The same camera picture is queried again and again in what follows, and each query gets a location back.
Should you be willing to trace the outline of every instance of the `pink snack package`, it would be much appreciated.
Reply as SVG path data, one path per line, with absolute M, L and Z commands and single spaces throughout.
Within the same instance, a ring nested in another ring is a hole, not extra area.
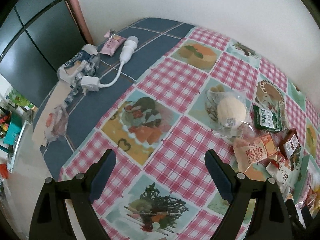
M 119 35 L 116 35 L 114 31 L 109 30 L 106 35 L 104 35 L 105 38 L 108 38 L 106 43 L 103 45 L 100 53 L 107 54 L 110 56 L 113 56 L 116 49 L 120 47 L 122 43 L 126 40 L 126 38 L 121 37 Z

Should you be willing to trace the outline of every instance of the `teal container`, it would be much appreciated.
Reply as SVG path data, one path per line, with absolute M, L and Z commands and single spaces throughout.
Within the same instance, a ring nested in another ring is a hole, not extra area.
M 9 128 L 7 134 L 4 137 L 3 142 L 6 144 L 13 145 L 16 136 L 21 132 L 22 119 L 15 113 L 12 113 Z

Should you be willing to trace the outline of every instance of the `barcode label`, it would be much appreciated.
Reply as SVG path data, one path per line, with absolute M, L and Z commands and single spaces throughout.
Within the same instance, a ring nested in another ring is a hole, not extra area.
M 227 118 L 225 127 L 234 126 L 236 124 L 236 118 Z

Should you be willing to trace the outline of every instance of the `white power cable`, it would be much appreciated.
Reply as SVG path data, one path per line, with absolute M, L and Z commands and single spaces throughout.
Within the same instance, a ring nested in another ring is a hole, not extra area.
M 116 77 L 108 84 L 99 84 L 99 88 L 108 88 L 108 87 L 111 87 L 114 83 L 116 83 L 118 78 L 121 75 L 121 71 L 122 71 L 123 65 L 124 65 L 124 61 L 122 61 L 120 63 L 119 70 L 118 70 L 118 73 L 117 73 Z
M 83 88 L 83 93 L 86 94 L 87 91 L 99 91 L 100 88 L 107 88 L 114 85 L 121 75 L 123 65 L 127 63 L 130 59 L 134 50 L 138 47 L 138 38 L 135 36 L 130 36 L 124 43 L 120 54 L 120 66 L 116 77 L 108 84 L 101 84 L 98 77 L 84 76 L 81 80 L 81 86 Z

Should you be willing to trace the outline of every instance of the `blue tablecloth section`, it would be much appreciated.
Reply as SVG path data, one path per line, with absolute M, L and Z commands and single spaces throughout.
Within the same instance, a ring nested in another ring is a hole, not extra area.
M 193 27 L 194 25 L 167 19 L 145 18 L 118 33 L 123 37 L 133 35 L 139 39 L 138 48 L 131 60 L 124 65 L 119 80 L 112 87 L 101 89 L 99 92 L 90 91 L 86 96 L 79 93 L 67 109 L 70 116 L 66 138 L 59 137 L 57 141 L 51 142 L 47 147 L 40 148 L 54 179 L 58 179 L 61 167 L 115 101 L 145 70 L 174 47 Z M 97 76 L 101 77 L 108 72 L 102 77 L 101 83 L 109 83 L 116 76 L 121 50 L 122 47 L 112 57 L 104 54 L 100 55 Z M 50 96 L 51 93 L 39 107 L 33 123 L 34 127 Z

